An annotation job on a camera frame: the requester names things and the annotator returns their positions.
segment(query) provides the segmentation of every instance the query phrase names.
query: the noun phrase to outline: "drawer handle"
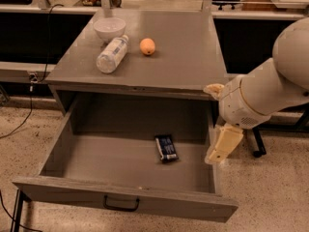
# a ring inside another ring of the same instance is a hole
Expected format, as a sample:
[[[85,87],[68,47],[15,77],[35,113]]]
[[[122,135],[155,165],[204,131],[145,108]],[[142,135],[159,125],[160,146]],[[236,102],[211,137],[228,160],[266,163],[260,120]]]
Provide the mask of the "drawer handle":
[[[135,212],[138,209],[139,206],[139,199],[136,198],[135,200],[135,206],[133,208],[123,208],[123,207],[117,207],[117,206],[111,206],[107,204],[107,195],[104,196],[104,202],[103,206],[105,209],[113,210],[113,211],[121,211],[121,212]]]

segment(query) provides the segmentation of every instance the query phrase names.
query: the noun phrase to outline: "speckled floor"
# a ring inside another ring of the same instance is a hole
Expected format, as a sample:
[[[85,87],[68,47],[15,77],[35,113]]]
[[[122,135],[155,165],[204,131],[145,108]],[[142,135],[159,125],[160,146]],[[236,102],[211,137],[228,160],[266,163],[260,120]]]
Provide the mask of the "speckled floor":
[[[63,116],[53,100],[36,99],[27,123],[0,139],[0,189],[5,206],[14,209],[12,178],[38,172],[39,162]],[[0,134],[11,131],[29,112],[27,98],[13,98],[0,108]],[[309,136],[305,133],[263,131],[267,155],[254,159],[249,131],[241,145],[220,165],[222,194],[238,201],[227,223],[156,217],[46,203],[25,203],[22,223],[48,231],[237,231],[291,232],[309,228]],[[0,209],[0,231],[11,220]]]

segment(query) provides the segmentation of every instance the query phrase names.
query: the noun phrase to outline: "bowl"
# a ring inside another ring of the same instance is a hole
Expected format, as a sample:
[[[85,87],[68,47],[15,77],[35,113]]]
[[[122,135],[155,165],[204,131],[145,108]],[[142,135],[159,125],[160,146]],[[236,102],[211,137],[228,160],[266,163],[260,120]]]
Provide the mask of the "bowl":
[[[125,33],[126,22],[116,17],[102,18],[95,22],[94,29],[101,39],[110,42]]]

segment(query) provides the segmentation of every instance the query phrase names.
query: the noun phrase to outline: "orange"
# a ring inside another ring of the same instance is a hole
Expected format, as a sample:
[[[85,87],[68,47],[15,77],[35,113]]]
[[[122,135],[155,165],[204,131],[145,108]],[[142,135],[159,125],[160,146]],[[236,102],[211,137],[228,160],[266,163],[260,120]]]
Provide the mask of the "orange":
[[[155,42],[150,38],[142,40],[139,44],[139,47],[141,51],[147,56],[150,56],[155,52]]]

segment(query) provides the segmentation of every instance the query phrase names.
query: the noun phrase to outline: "open drawer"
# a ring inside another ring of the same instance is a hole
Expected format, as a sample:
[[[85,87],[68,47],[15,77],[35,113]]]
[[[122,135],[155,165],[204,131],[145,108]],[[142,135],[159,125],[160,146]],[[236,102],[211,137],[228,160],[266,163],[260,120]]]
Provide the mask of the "open drawer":
[[[212,126],[209,101],[78,93],[39,176],[14,183],[33,201],[226,221],[238,204],[204,163]],[[157,134],[177,161],[160,161]]]

